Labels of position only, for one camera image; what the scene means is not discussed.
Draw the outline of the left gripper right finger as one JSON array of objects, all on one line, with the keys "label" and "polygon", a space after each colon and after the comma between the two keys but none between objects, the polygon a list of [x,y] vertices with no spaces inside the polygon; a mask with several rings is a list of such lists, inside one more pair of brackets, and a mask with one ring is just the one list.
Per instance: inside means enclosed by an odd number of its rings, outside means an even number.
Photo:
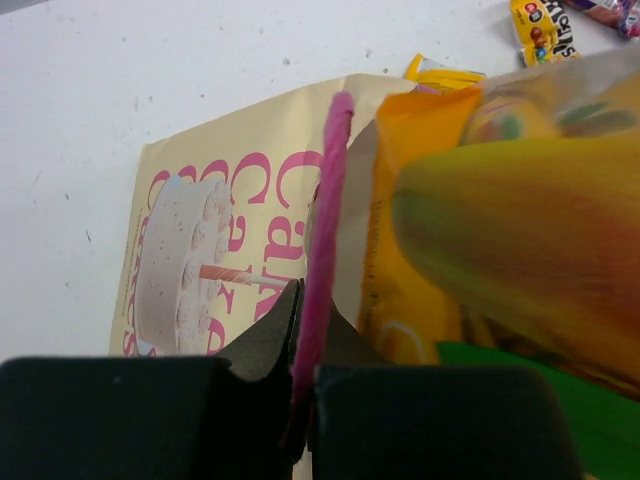
[{"label": "left gripper right finger", "polygon": [[315,479],[580,479],[550,384],[518,366],[399,366],[333,309],[316,373]]}]

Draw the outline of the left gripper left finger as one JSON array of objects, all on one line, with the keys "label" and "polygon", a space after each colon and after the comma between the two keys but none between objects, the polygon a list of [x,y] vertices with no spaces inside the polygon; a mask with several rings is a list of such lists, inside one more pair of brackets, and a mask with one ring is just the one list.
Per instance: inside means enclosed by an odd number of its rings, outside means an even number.
[{"label": "left gripper left finger", "polygon": [[289,479],[300,284],[213,356],[23,357],[1,366],[5,479]]}]

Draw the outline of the pink beige paper bag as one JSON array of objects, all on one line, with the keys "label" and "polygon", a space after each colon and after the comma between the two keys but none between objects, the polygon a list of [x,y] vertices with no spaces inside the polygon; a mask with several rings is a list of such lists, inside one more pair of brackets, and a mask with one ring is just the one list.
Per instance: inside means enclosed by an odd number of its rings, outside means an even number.
[{"label": "pink beige paper bag", "polygon": [[[639,76],[639,50],[611,50],[485,78],[469,87],[552,72]],[[305,275],[325,119],[340,92],[350,100],[333,298],[359,330],[378,152],[376,114],[389,96],[415,91],[431,93],[409,80],[348,75],[270,98],[145,147],[110,352],[214,354],[260,320],[288,281]],[[630,398],[502,350],[445,342],[439,351],[444,356],[440,364],[504,361],[541,367],[563,396],[583,448],[637,455],[639,395]]]}]

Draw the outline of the yellow orange snack packet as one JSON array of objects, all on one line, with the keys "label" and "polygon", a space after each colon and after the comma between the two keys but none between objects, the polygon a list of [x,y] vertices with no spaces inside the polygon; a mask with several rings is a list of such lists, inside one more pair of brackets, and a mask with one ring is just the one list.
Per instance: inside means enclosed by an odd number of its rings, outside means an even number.
[{"label": "yellow orange snack packet", "polygon": [[407,67],[404,78],[417,85],[420,91],[445,94],[482,82],[483,73],[446,67],[417,54]]}]

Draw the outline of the yellow candy bag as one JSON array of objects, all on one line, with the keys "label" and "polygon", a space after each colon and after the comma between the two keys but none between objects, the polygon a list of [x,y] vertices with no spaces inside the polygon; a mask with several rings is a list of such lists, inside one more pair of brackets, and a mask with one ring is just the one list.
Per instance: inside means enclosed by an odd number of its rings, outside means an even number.
[{"label": "yellow candy bag", "polygon": [[511,0],[509,6],[525,67],[580,57],[570,18],[559,1]]}]

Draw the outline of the purple snack packet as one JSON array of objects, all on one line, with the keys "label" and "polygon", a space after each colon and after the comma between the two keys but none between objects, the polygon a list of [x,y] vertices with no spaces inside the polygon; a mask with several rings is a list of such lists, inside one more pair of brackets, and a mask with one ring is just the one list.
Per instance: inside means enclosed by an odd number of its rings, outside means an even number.
[{"label": "purple snack packet", "polygon": [[614,29],[624,40],[639,37],[638,0],[567,0],[566,4]]}]

